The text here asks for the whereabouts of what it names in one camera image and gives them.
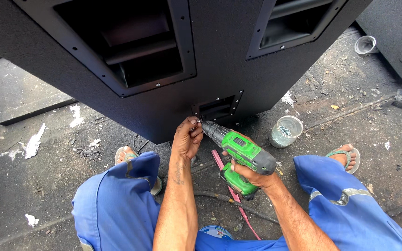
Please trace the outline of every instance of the hand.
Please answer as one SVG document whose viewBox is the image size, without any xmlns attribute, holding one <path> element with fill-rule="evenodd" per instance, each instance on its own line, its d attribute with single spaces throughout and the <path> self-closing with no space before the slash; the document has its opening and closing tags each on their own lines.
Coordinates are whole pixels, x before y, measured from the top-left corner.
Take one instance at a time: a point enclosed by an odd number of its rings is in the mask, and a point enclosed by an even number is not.
<svg viewBox="0 0 402 251">
<path fill-rule="evenodd" d="M 176 129 L 171 153 L 191 160 L 198 152 L 203 138 L 202 124 L 197 123 L 197 117 L 187 117 Z"/>
<path fill-rule="evenodd" d="M 247 138 L 248 140 L 250 140 L 251 142 L 253 142 L 255 144 L 255 142 L 253 140 L 251 140 L 248 136 L 244 136 L 243 134 L 241 134 L 237 131 L 234 131 L 234 132 L 240 134 L 241 136 Z M 227 156 L 228 153 L 226 151 L 223 151 L 223 155 Z M 234 172 L 236 172 L 240 175 L 243 175 L 254 186 L 258 186 L 262 189 L 265 189 L 265 188 L 269 188 L 270 186 L 276 184 L 278 181 L 281 181 L 279 176 L 275 172 L 271 175 L 261 175 L 261 174 L 254 172 L 251 168 L 248 168 L 246 166 L 242 166 L 242 165 L 236 163 L 234 160 L 232 160 L 231 162 L 232 162 L 231 169 Z"/>
</svg>

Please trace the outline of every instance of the blue container lid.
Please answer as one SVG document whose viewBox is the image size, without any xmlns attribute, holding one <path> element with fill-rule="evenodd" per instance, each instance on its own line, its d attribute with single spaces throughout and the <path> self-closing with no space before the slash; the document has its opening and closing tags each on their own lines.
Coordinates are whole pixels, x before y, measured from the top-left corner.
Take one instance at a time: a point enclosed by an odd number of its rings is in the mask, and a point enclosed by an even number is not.
<svg viewBox="0 0 402 251">
<path fill-rule="evenodd" d="M 209 234 L 213 237 L 233 240 L 232 235 L 224 228 L 219 225 L 207 225 L 200 229 L 201 232 Z"/>
</svg>

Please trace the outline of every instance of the black speaker cabinet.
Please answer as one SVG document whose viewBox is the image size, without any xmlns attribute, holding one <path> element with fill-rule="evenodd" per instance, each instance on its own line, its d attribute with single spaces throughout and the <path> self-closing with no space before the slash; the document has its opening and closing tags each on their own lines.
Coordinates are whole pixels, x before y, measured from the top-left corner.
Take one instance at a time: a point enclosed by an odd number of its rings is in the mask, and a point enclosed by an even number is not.
<svg viewBox="0 0 402 251">
<path fill-rule="evenodd" d="M 154 143 L 271 109 L 371 0 L 1 0 L 0 55 Z"/>
</svg>

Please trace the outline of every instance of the drill chuck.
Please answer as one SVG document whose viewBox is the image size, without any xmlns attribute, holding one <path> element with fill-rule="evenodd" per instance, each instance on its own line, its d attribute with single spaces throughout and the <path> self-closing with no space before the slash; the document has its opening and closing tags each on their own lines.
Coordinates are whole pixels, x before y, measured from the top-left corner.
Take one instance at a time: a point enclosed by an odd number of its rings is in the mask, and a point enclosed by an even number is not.
<svg viewBox="0 0 402 251">
<path fill-rule="evenodd" d="M 202 123 L 202 130 L 204 134 L 209 136 L 217 145 L 221 147 L 221 142 L 224 139 L 224 136 L 230 132 L 229 129 L 224 126 L 220 126 L 219 124 L 213 121 L 205 121 Z"/>
</svg>

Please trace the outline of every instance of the man's right hand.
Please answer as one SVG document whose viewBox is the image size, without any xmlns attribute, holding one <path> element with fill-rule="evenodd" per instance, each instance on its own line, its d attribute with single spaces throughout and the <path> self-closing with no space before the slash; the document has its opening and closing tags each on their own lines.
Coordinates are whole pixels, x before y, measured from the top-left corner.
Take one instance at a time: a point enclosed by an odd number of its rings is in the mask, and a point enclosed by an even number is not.
<svg viewBox="0 0 402 251">
<path fill-rule="evenodd" d="M 240 134 L 241 136 L 247 138 L 248 140 L 250 140 L 251 142 L 253 142 L 255 144 L 255 142 L 253 140 L 251 140 L 248 136 L 245 136 L 237 131 L 234 131 L 234 132 Z M 223 151 L 223 155 L 227 156 L 228 153 L 226 151 Z M 243 175 L 254 186 L 258 186 L 259 188 L 262 188 L 262 189 L 267 189 L 267 188 L 281 182 L 279 176 L 275 172 L 271 175 L 261 175 L 261 174 L 254 172 L 251 168 L 248 168 L 246 166 L 236 163 L 234 160 L 232 160 L 231 169 L 233 171 L 235 171 L 237 174 Z"/>
</svg>

